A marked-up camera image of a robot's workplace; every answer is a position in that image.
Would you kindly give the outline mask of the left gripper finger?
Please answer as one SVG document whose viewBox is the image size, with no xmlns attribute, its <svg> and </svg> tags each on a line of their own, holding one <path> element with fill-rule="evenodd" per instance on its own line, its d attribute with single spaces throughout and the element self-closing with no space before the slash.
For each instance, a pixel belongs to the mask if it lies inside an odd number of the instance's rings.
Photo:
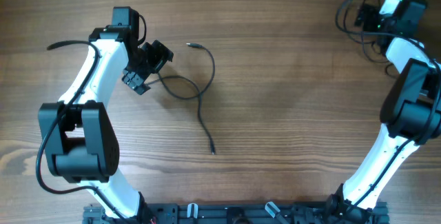
<svg viewBox="0 0 441 224">
<path fill-rule="evenodd" d="M 138 95 L 142 95 L 151 89 L 150 86 L 145 84 L 145 79 L 140 77 L 135 72 L 123 71 L 122 82 L 126 84 L 131 90 L 135 91 Z"/>
<path fill-rule="evenodd" d="M 159 72 L 168 61 L 172 62 L 174 53 L 158 40 L 152 43 L 152 47 L 154 52 L 152 67 L 154 72 Z"/>
</svg>

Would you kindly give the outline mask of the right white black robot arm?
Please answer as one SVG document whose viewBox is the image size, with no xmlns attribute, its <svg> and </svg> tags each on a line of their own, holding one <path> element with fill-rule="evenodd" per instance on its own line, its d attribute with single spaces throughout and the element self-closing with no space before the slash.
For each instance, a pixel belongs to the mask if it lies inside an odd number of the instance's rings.
<svg viewBox="0 0 441 224">
<path fill-rule="evenodd" d="M 360 44 L 375 37 L 399 75 L 380 111 L 380 131 L 355 174 L 329 196 L 317 217 L 323 223 L 386 223 L 378 197 L 403 162 L 440 136 L 440 63 L 414 39 L 426 0 L 345 0 L 337 29 Z"/>
</svg>

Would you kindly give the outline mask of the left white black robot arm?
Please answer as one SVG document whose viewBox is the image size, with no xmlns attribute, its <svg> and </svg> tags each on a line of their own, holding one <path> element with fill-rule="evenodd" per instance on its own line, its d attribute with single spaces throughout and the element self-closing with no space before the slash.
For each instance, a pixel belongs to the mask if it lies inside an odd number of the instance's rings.
<svg viewBox="0 0 441 224">
<path fill-rule="evenodd" d="M 68 194 L 47 186 L 41 173 L 46 160 L 50 173 L 87 190 L 103 206 L 101 218 L 110 223 L 157 223 L 142 194 L 119 170 L 119 143 L 106 107 L 117 80 L 135 93 L 149 90 L 145 80 L 158 73 L 174 54 L 161 42 L 145 42 L 139 30 L 145 19 L 129 6 L 115 7 L 112 22 L 95 28 L 88 56 L 70 88 L 55 103 L 38 112 L 42 142 L 35 165 L 37 182 L 46 192 Z"/>
</svg>

